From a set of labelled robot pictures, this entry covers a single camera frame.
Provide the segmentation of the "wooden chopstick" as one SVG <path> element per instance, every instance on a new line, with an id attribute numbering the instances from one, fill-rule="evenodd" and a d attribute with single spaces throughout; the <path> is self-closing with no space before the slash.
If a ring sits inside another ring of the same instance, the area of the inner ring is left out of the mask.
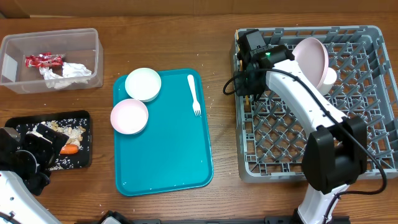
<path id="1" fill-rule="evenodd" d="M 238 34 L 238 30 L 236 30 L 236 41 L 238 41 L 238 40 L 239 40 L 239 34 Z M 242 63 L 242 60 L 239 59 L 239 71 L 242 71 L 242 70 L 243 70 L 243 63 Z M 249 98 L 247 95 L 245 96 L 245 104 L 246 104 L 246 106 L 250 106 Z"/>

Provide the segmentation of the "white plastic fork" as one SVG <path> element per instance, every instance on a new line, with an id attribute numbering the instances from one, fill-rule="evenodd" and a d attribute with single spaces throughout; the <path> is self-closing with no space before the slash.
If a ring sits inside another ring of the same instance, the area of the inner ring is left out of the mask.
<path id="1" fill-rule="evenodd" d="M 187 81 L 188 81 L 188 85 L 189 85 L 190 92 L 192 94 L 192 99 L 193 99 L 193 105 L 192 105 L 193 112 L 196 116 L 200 116 L 201 115 L 201 106 L 197 99 L 195 79 L 194 79 L 193 75 L 189 74 L 187 76 Z"/>

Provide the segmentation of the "large pink plate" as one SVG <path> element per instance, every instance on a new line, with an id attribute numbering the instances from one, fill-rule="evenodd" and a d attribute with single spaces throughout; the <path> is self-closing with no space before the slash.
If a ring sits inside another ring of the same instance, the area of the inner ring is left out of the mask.
<path id="1" fill-rule="evenodd" d="M 301 42 L 292 51 L 295 61 L 310 83 L 325 95 L 325 83 L 328 73 L 328 55 L 326 48 L 316 38 L 309 37 Z"/>

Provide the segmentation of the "white paper cup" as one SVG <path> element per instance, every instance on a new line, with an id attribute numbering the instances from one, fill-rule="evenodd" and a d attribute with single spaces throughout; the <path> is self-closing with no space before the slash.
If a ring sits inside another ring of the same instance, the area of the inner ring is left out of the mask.
<path id="1" fill-rule="evenodd" d="M 337 80 L 337 74 L 336 71 L 330 67 L 327 68 L 326 74 L 325 74 L 325 79 L 319 84 L 317 87 L 317 90 L 322 94 L 326 95 L 329 93 L 333 85 L 335 84 Z"/>

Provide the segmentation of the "white bowl with scraps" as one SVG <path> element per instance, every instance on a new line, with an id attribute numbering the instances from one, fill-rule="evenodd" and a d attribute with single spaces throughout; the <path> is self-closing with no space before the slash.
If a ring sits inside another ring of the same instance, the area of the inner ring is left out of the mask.
<path id="1" fill-rule="evenodd" d="M 162 80 L 160 75 L 151 68 L 137 68 L 126 78 L 125 90 L 136 100 L 150 102 L 160 93 Z"/>

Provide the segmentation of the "white tissue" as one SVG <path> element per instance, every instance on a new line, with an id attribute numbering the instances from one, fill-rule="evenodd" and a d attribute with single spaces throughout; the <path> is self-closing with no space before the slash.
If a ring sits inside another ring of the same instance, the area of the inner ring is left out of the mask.
<path id="1" fill-rule="evenodd" d="M 57 75 L 51 68 L 39 68 L 40 74 L 44 77 L 47 88 L 60 90 L 73 83 L 87 84 L 92 71 L 80 63 L 67 63 L 62 65 L 62 75 Z"/>

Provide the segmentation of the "orange carrot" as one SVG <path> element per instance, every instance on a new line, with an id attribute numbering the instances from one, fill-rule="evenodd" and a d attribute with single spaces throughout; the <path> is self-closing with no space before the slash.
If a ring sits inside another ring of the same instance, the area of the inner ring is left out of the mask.
<path id="1" fill-rule="evenodd" d="M 79 147 L 75 144 L 66 144 L 62 147 L 60 154 L 76 154 L 79 151 Z"/>

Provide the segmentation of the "red snack wrapper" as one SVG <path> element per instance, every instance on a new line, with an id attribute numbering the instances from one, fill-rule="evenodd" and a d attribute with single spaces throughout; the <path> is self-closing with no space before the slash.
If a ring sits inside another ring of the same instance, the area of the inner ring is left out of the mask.
<path id="1" fill-rule="evenodd" d="M 51 52 L 30 55 L 25 58 L 27 68 L 51 68 L 63 65 L 65 54 L 52 54 Z"/>

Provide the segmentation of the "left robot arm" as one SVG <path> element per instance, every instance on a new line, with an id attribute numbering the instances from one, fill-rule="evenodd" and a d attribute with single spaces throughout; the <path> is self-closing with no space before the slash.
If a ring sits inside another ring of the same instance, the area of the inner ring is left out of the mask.
<path id="1" fill-rule="evenodd" d="M 36 196 L 50 183 L 49 168 L 68 136 L 39 124 L 21 136 L 1 128 L 1 223 L 59 223 Z"/>

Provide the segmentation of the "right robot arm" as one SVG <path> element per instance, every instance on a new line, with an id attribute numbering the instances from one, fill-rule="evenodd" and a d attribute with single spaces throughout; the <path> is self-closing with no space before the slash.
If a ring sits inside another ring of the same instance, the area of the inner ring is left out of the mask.
<path id="1" fill-rule="evenodd" d="M 302 172 L 308 182 L 303 202 L 289 223 L 348 223 L 335 218 L 340 195 L 366 171 L 366 123 L 349 118 L 326 94 L 336 80 L 325 46 L 316 38 L 301 40 L 294 49 L 270 47 L 261 32 L 237 34 L 239 68 L 234 71 L 234 93 L 259 99 L 275 92 L 297 118 L 307 135 Z"/>

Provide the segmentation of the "grey dishwasher rack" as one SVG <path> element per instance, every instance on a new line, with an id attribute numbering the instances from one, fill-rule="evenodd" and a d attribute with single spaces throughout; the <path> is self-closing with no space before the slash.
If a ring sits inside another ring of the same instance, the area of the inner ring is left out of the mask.
<path id="1" fill-rule="evenodd" d="M 397 177 L 397 85 L 376 26 L 273 27 L 261 34 L 270 47 L 293 49 L 307 37 L 326 47 L 337 81 L 327 100 L 368 126 L 368 151 L 388 178 Z M 240 178 L 249 183 L 300 181 L 305 132 L 281 98 L 266 91 L 258 101 L 237 96 L 236 139 Z"/>

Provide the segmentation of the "black waste tray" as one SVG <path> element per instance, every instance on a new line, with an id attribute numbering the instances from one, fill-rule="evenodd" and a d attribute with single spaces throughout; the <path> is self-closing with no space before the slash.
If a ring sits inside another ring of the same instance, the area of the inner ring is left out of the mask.
<path id="1" fill-rule="evenodd" d="M 73 154 L 60 154 L 49 170 L 80 169 L 91 165 L 92 123 L 89 112 L 85 110 L 42 114 L 11 118 L 5 126 L 14 128 L 21 136 L 35 131 L 39 124 L 61 132 L 69 137 L 68 142 L 78 146 Z"/>

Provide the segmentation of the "teal serving tray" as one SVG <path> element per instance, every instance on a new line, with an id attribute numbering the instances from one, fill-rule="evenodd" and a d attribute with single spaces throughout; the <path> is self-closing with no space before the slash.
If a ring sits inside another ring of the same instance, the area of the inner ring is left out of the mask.
<path id="1" fill-rule="evenodd" d="M 187 81 L 195 79 L 201 115 L 193 112 Z M 191 68 L 160 71 L 162 87 L 146 103 L 149 119 L 138 134 L 114 132 L 115 183 L 125 196 L 208 185 L 214 174 L 201 76 Z"/>

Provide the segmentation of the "food scraps pile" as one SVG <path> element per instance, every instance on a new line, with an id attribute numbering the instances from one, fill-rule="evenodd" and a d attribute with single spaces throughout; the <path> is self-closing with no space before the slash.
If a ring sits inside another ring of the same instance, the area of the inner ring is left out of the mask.
<path id="1" fill-rule="evenodd" d="M 90 161 L 90 143 L 87 137 L 88 122 L 85 118 L 71 118 L 53 121 L 42 121 L 41 124 L 68 137 L 66 144 L 79 147 L 76 154 L 60 154 L 49 170 L 78 169 L 87 166 Z"/>

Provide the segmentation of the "clear plastic bin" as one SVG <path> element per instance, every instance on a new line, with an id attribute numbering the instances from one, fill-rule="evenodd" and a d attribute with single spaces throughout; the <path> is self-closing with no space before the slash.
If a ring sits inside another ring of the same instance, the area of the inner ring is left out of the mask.
<path id="1" fill-rule="evenodd" d="M 60 90 L 78 90 L 103 86 L 104 53 L 94 28 L 53 30 L 7 35 L 1 43 L 1 86 L 18 94 L 60 91 L 47 88 L 39 69 L 27 68 L 25 58 L 51 52 L 65 54 L 63 62 L 80 63 L 92 71 L 87 84 L 73 83 Z M 62 66 L 51 68 L 62 75 Z"/>

